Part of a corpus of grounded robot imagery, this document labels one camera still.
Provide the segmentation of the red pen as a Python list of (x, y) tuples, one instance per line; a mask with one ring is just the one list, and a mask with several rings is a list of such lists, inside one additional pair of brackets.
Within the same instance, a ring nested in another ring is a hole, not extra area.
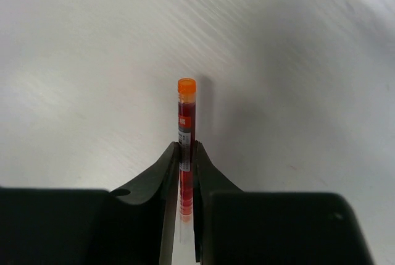
[(193, 231), (193, 146), (196, 135), (196, 81), (178, 81), (178, 143), (180, 145), (180, 243), (187, 244)]

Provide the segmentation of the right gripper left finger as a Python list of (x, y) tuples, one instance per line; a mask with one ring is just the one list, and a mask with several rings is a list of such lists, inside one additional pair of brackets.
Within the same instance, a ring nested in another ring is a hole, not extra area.
[(1, 263), (170, 264), (179, 153), (112, 191), (1, 188)]

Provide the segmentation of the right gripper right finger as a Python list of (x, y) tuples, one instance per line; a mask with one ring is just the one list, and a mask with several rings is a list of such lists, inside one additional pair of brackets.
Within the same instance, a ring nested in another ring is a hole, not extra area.
[(195, 258), (200, 264), (372, 264), (356, 215), (328, 192), (242, 191), (193, 153)]

